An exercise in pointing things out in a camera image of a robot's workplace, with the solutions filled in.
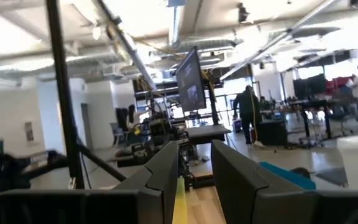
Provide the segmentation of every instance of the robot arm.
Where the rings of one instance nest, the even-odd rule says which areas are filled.
[[[26,170],[31,164],[42,161],[47,161],[47,163]],[[0,157],[0,192],[29,189],[31,179],[64,167],[67,167],[67,158],[56,151],[39,152],[22,158],[4,154]]]

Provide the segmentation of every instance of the white wall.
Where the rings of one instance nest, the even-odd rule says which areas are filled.
[[[285,97],[288,98],[295,96],[295,90],[293,88],[293,77],[294,77],[294,71],[291,70],[289,72],[285,72],[283,74],[283,82],[284,82],[284,90],[285,90]]]
[[[93,149],[111,147],[114,138],[110,123],[117,122],[112,95],[113,84],[110,81],[89,83],[87,88]]]
[[[274,70],[273,64],[266,63],[264,69],[260,69],[259,64],[252,65],[252,71],[255,82],[259,81],[260,83],[260,94],[269,100],[270,91],[274,100],[281,100],[280,76]]]
[[[127,83],[113,83],[112,95],[115,108],[128,108],[135,104],[135,91],[132,81]]]
[[[58,93],[56,82],[40,83],[37,87],[38,104],[46,149],[55,149],[65,154],[65,146],[58,115]]]
[[[80,78],[70,79],[71,102],[78,135],[86,145],[84,123],[82,118],[81,104],[87,103],[85,82]],[[56,149],[65,154],[65,143],[62,124],[59,118],[57,83],[39,83],[38,99],[44,142],[46,149]]]
[[[38,107],[37,90],[16,89],[0,91],[0,138],[5,151],[14,155],[28,155],[45,150]],[[31,121],[34,142],[28,144],[24,123]]]

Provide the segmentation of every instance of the bright window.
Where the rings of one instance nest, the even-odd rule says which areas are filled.
[[[310,68],[299,68],[298,74],[301,79],[310,78],[319,74],[324,73],[322,66],[310,67]]]

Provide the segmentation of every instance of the concrete floor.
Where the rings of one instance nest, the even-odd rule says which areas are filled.
[[[295,117],[290,118],[287,124],[289,130],[300,129],[302,130],[302,124],[300,121],[296,121]],[[310,127],[311,136],[314,136],[314,132],[317,134],[324,133],[323,120],[314,120]],[[331,123],[332,131],[334,134],[340,134],[340,125],[337,123]],[[349,121],[345,124],[345,127],[353,129],[355,133],[358,133],[358,124],[355,121]],[[304,133],[291,134],[288,136],[289,141],[297,142],[299,137],[304,136]],[[310,172],[319,172],[321,170],[333,169],[343,167],[342,157],[336,149],[337,139],[324,142],[324,147],[314,147],[312,149],[295,149],[285,150],[280,147],[266,147],[264,149],[248,149],[243,134],[229,135],[228,141],[231,142],[231,146],[238,150],[241,154],[252,158],[255,161],[266,161],[273,165],[279,166],[284,169],[292,169],[295,167],[304,167]],[[117,149],[103,149],[96,151],[96,154],[103,160],[108,160],[114,157]],[[198,146],[199,156],[210,156],[210,144]],[[109,185],[116,185],[118,181],[107,174],[100,168],[97,168],[95,164],[88,161],[85,158],[86,168],[89,173],[89,180],[91,187],[97,189]],[[119,169],[126,176],[133,174],[139,167],[125,167]],[[210,161],[200,164],[196,167],[192,167],[191,171],[194,174],[199,172],[205,173],[211,171]],[[32,181],[33,189],[65,189],[68,185],[68,169],[61,169],[41,176]],[[319,179],[313,176],[313,180],[319,189],[339,189],[338,186],[333,185],[325,180]]]

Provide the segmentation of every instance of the ceiling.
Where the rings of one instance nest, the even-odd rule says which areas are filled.
[[[261,44],[269,40],[269,35],[266,34],[272,35],[275,31],[284,30],[322,3],[322,0],[245,0],[242,3],[250,15],[248,17],[249,23],[242,25],[237,22],[238,10],[236,5],[238,3],[238,0],[187,1],[177,17],[178,40],[181,41],[181,45],[174,50],[181,47],[185,53],[187,49],[190,49],[188,46],[202,44],[205,52],[213,51],[224,54],[224,61],[227,62],[225,65],[236,63],[243,58],[237,56],[229,60],[227,51],[236,47],[232,55],[240,54],[241,57],[244,57],[243,51],[257,50]],[[173,29],[172,24],[174,22],[172,19],[173,8],[167,7],[167,1],[109,0],[106,1],[106,5],[114,15],[118,15],[122,19],[123,31],[133,36],[135,40],[159,47],[167,45],[168,34],[170,29]],[[103,29],[100,38],[96,40],[93,37],[96,30],[94,26],[100,23],[101,17],[91,0],[61,0],[60,10],[66,53],[73,61],[80,59],[90,62],[90,59],[92,59],[90,62],[92,70],[87,70],[84,73],[88,75],[97,73],[99,75],[99,62],[112,64],[126,61],[126,58],[120,57],[122,55],[120,55],[116,43],[106,37]],[[331,15],[332,19],[338,19],[340,14],[337,13],[334,17],[334,13],[342,11],[354,14],[354,11],[348,7],[348,0],[340,0],[323,13]],[[314,26],[317,26],[316,24],[339,27],[332,22],[330,23],[327,19],[324,21],[322,16],[315,19]],[[37,62],[37,64],[41,63],[42,65],[35,66],[34,70],[38,69],[37,67],[50,67],[53,60],[50,55],[48,29],[44,1],[0,0],[0,67],[6,66],[8,62],[9,64],[23,60],[33,62],[32,60],[35,58],[39,60],[48,59],[48,61]],[[261,38],[260,33],[265,30],[266,32]],[[224,40],[219,43],[212,40],[217,38]],[[229,45],[232,41],[235,44],[230,48]],[[178,60],[178,58],[172,58],[169,55],[157,55],[150,59],[150,52],[154,49],[142,44],[138,44],[138,48],[140,57],[150,60],[154,65],[156,61],[159,62],[160,60]],[[103,55],[96,60],[88,55],[89,52],[92,52],[92,56],[95,54]],[[72,63],[72,66],[75,67],[78,64],[85,67],[84,61]],[[103,66],[102,69],[105,68],[112,70],[112,72],[120,70],[120,68],[112,68],[111,66]],[[25,75],[31,75],[31,71],[31,69],[27,69]],[[0,77],[22,78],[17,75],[9,76],[9,72],[10,70],[0,72]],[[41,72],[52,73],[53,70],[42,70],[37,74],[41,75]],[[79,73],[81,71],[76,70],[73,75]]]

